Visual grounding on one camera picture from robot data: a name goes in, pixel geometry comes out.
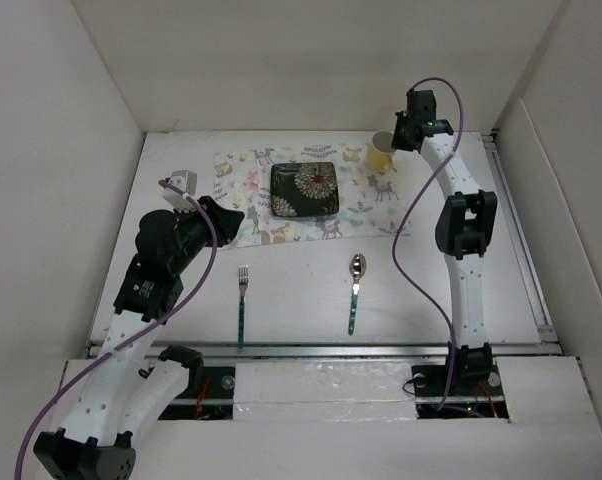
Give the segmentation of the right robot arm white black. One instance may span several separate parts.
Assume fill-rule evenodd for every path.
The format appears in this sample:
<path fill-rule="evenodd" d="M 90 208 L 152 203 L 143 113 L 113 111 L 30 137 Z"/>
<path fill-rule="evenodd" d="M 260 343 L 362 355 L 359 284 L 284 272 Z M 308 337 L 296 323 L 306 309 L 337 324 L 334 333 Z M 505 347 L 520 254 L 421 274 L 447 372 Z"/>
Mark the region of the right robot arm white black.
<path fill-rule="evenodd" d="M 411 88 L 406 97 L 406 109 L 396 114 L 392 148 L 418 152 L 445 197 L 435 243 L 448 268 L 452 309 L 444 317 L 450 329 L 445 364 L 415 367 L 413 384 L 418 396 L 444 399 L 473 390 L 493 368 L 484 325 L 482 269 L 498 199 L 471 176 L 458 153 L 462 133 L 437 118 L 434 93 Z"/>

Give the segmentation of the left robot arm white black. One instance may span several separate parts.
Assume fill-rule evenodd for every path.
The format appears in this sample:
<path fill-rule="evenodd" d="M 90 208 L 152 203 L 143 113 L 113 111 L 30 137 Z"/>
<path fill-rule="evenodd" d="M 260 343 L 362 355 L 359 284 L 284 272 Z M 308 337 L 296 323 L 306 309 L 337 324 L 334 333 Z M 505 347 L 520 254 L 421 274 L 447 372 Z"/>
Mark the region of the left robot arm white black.
<path fill-rule="evenodd" d="M 175 210 L 155 210 L 140 220 L 137 252 L 99 356 L 69 415 L 34 444 L 35 456 L 54 479 L 129 478 L 138 445 L 166 407 L 203 387 L 198 351 L 169 346 L 149 371 L 143 371 L 143 361 L 168 318 L 186 302 L 183 271 L 202 249 L 231 243 L 245 215 L 209 196 L 176 201 Z"/>

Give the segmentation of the animal print cloth placemat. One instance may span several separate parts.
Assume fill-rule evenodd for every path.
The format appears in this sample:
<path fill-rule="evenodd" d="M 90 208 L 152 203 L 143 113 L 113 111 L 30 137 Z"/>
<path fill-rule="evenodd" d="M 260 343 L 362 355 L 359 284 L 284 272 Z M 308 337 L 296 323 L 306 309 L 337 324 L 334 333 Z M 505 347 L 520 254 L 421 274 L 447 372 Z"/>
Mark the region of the animal print cloth placemat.
<path fill-rule="evenodd" d="M 280 218 L 270 210 L 270 170 L 281 163 L 332 162 L 336 169 L 340 210 L 318 218 Z M 398 168 L 370 169 L 366 150 L 339 143 L 299 148 L 262 148 L 222 152 L 215 157 L 214 200 L 240 210 L 245 219 L 232 246 L 249 247 L 329 238 L 405 234 L 409 203 Z"/>

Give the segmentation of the fork with teal handle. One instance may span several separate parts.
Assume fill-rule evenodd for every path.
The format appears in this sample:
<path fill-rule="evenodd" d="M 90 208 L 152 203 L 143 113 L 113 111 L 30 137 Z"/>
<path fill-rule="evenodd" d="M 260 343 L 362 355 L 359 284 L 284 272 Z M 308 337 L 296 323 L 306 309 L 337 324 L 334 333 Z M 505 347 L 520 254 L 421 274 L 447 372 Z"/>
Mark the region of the fork with teal handle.
<path fill-rule="evenodd" d="M 239 349 L 244 347 L 245 338 L 245 306 L 246 293 L 249 286 L 249 266 L 241 265 L 238 268 L 238 287 L 239 287 L 239 310 L 238 310 L 238 339 Z"/>

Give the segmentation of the yellow ceramic mug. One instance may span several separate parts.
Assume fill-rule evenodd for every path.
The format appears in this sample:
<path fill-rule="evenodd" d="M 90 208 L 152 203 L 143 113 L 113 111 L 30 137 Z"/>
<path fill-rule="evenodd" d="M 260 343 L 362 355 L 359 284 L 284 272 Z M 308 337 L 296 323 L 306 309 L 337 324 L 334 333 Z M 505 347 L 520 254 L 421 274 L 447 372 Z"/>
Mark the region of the yellow ceramic mug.
<path fill-rule="evenodd" d="M 393 133 L 390 131 L 377 131 L 372 135 L 366 153 L 366 163 L 370 169 L 380 173 L 392 170 L 396 152 L 392 141 Z"/>

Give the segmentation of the black square floral plate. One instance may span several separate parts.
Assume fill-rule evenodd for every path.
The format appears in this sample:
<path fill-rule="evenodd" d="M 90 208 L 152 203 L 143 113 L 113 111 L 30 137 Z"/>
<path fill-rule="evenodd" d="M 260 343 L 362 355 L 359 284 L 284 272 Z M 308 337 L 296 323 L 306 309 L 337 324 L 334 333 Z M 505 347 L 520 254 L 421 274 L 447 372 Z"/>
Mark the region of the black square floral plate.
<path fill-rule="evenodd" d="M 280 218 L 318 218 L 340 210 L 332 162 L 281 163 L 270 170 L 270 210 Z"/>

